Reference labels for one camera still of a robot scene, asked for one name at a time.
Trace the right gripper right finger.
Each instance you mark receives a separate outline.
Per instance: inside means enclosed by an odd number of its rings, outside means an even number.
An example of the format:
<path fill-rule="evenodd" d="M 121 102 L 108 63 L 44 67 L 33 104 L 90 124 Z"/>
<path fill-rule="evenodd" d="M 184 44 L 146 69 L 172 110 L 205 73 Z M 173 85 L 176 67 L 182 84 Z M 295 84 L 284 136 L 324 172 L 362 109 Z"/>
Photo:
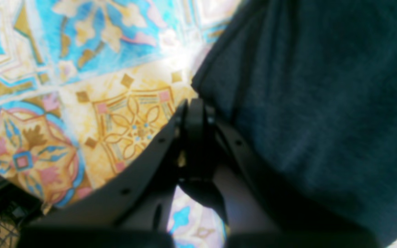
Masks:
<path fill-rule="evenodd" d="M 205 105 L 212 182 L 231 234 L 226 248 L 378 248 L 374 235 L 303 196 Z"/>

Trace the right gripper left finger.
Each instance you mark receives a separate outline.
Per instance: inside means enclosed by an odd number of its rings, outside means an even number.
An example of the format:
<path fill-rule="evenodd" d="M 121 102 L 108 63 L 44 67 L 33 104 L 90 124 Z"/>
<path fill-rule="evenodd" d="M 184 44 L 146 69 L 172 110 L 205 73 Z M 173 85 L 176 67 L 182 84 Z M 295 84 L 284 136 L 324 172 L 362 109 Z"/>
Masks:
<path fill-rule="evenodd" d="M 175 189 L 205 182 L 205 104 L 185 100 L 142 154 L 89 196 L 23 229 L 19 248 L 174 248 Z"/>

